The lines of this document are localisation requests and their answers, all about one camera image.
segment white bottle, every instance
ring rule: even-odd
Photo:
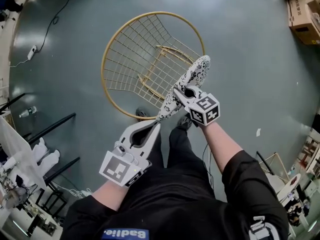
[[[25,111],[23,111],[20,115],[19,118],[25,118],[31,114],[34,114],[37,112],[37,108],[35,106],[32,106],[28,109],[26,109]]]

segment white lettering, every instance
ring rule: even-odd
[[[129,230],[123,230],[121,232],[121,237],[124,238],[125,236],[128,236],[129,235]]]
[[[145,238],[146,238],[146,232],[144,232],[144,231],[138,231],[138,238],[143,238],[143,239],[145,239]]]

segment cardboard box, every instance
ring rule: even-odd
[[[287,1],[289,27],[305,45],[320,45],[319,1]]]

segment person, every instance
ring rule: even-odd
[[[136,114],[148,116],[141,109]],[[255,239],[288,239],[287,213],[259,163],[213,122],[200,128],[222,173],[228,202],[215,199],[207,169],[188,139],[191,126],[184,116],[172,130],[167,168],[158,137],[148,158],[152,166],[130,188],[109,180],[73,203],[60,239],[239,240],[249,239],[260,219],[273,230]]]
[[[21,12],[23,5],[19,5],[15,0],[0,0],[0,11],[9,10],[10,12]]]

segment gold wire chair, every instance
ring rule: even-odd
[[[160,109],[168,90],[200,57],[172,37],[159,19],[171,16],[187,23],[197,35],[203,55],[205,47],[196,28],[185,18],[165,11],[139,15],[124,24],[107,44],[101,63],[101,80],[109,101],[122,113],[128,113],[111,98],[108,90],[133,92]]]

